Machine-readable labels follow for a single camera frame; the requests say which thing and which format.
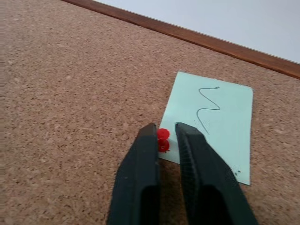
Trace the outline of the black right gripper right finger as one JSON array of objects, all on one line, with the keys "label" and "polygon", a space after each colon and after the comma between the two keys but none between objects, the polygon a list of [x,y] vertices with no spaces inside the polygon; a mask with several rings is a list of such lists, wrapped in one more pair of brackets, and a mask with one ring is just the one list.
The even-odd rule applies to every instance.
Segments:
[{"label": "black right gripper right finger", "polygon": [[232,170],[205,136],[185,123],[175,130],[188,224],[258,225]]}]

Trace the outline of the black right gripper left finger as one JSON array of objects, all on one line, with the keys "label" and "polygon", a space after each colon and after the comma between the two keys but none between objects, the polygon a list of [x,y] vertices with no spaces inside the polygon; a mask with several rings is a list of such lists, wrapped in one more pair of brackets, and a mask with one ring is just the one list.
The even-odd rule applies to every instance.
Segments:
[{"label": "black right gripper left finger", "polygon": [[160,171],[157,127],[142,127],[115,177],[106,225],[158,225]]}]

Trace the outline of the green paper note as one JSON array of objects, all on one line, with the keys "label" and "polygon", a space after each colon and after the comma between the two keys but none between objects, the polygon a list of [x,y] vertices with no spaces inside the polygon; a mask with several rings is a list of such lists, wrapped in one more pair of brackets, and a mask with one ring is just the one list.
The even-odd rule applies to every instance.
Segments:
[{"label": "green paper note", "polygon": [[160,123],[170,132],[170,147],[159,157],[180,162],[175,125],[182,122],[204,134],[237,181],[250,185],[252,105],[248,86],[178,72]]}]

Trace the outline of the red pushpin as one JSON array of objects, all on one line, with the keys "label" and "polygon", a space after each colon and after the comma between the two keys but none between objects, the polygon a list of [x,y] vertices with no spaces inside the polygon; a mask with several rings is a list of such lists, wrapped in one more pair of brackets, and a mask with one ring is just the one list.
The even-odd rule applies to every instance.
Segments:
[{"label": "red pushpin", "polygon": [[166,153],[167,151],[169,151],[169,136],[170,132],[167,129],[160,128],[157,130],[157,142],[159,152]]}]

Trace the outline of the cork board with wooden frame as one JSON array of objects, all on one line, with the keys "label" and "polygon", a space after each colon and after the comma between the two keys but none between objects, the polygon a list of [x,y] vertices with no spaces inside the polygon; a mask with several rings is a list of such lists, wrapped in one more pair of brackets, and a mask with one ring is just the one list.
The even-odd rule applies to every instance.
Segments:
[{"label": "cork board with wooden frame", "polygon": [[0,0],[0,225],[105,225],[179,71],[253,89],[242,189],[260,225],[300,225],[300,80],[61,0]]}]

